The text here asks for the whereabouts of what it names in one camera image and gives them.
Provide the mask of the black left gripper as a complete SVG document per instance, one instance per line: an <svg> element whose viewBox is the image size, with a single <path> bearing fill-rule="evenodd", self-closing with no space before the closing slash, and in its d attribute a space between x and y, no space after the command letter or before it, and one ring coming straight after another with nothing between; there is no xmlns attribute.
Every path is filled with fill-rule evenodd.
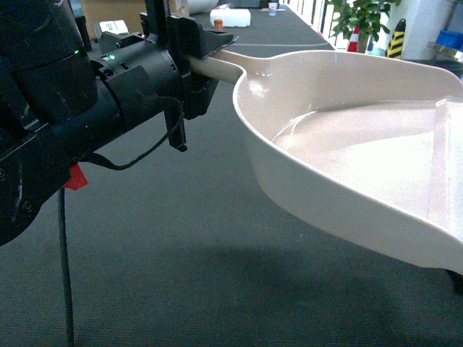
<svg viewBox="0 0 463 347"><path fill-rule="evenodd" d="M146 1L147 23L144 28L174 61L179 74L179 106L164 112L169 144L180 152L187 150L184 120L192 120L207 113L218 84L217 80L192 71L189 56L199 57L202 38L202 57L209 57L238 40L237 35L204 31L191 17L172 14L168 1Z"/></svg>

